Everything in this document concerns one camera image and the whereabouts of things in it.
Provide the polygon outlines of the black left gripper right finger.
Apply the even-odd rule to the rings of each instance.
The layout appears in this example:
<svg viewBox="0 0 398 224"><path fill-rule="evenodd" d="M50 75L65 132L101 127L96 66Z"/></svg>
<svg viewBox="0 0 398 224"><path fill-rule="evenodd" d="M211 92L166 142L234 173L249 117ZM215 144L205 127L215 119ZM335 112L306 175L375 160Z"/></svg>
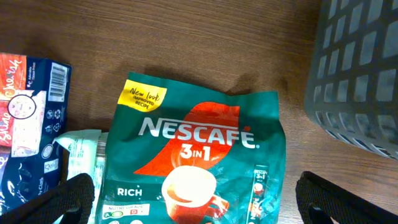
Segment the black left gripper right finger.
<svg viewBox="0 0 398 224"><path fill-rule="evenodd" d="M314 174L302 172L295 188L302 221L315 223L397 223L397 215Z"/></svg>

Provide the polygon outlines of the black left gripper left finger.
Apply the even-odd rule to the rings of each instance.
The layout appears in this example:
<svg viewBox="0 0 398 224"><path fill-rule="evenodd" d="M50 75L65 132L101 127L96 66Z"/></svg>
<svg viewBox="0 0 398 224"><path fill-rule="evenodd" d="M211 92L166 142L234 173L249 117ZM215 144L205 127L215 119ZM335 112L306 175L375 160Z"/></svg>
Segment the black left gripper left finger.
<svg viewBox="0 0 398 224"><path fill-rule="evenodd" d="M61 218L61 223L87 224L95 188L92 178L78 174L43 195L1 215L3 224L48 224Z"/></svg>

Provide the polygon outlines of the green Nescafe coffee bag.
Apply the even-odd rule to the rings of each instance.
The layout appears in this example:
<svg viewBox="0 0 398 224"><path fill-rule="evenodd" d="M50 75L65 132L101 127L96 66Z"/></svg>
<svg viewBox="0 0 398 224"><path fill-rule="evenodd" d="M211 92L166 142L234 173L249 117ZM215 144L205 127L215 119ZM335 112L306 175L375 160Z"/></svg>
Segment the green Nescafe coffee bag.
<svg viewBox="0 0 398 224"><path fill-rule="evenodd" d="M277 223L286 141L274 91L229 96L131 72L96 223Z"/></svg>

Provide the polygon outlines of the blue tissue pack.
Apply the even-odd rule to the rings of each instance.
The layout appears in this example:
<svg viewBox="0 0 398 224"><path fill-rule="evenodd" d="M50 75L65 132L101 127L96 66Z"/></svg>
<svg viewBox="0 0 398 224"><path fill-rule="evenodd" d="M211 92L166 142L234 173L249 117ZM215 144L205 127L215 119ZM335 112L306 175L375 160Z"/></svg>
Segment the blue tissue pack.
<svg viewBox="0 0 398 224"><path fill-rule="evenodd" d="M72 67L47 58L1 54L1 213L50 189L62 178Z"/></svg>

